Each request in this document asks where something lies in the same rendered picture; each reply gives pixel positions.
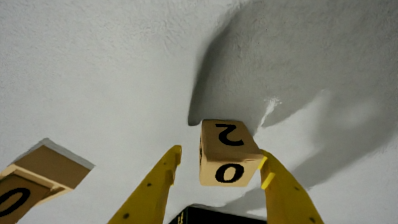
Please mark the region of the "brown cube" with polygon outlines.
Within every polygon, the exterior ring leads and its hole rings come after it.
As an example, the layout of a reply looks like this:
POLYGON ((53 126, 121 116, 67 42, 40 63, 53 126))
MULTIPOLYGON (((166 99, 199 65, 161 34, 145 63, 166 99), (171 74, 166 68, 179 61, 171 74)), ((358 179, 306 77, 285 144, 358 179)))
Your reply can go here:
POLYGON ((0 181, 0 224, 16 224, 49 191, 18 175, 0 181))
POLYGON ((202 121, 199 145, 202 186, 247 187, 263 158, 243 122, 202 121))

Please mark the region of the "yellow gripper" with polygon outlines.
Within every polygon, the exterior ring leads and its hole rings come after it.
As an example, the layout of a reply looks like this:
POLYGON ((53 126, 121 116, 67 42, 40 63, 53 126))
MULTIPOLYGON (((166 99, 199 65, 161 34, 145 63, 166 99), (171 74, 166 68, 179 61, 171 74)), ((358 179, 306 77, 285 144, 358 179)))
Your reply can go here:
MULTIPOLYGON (((325 224, 309 194, 270 152, 260 170, 267 224, 325 224)), ((174 145, 156 163, 107 224, 163 224, 170 186, 180 166, 182 145, 174 145)))

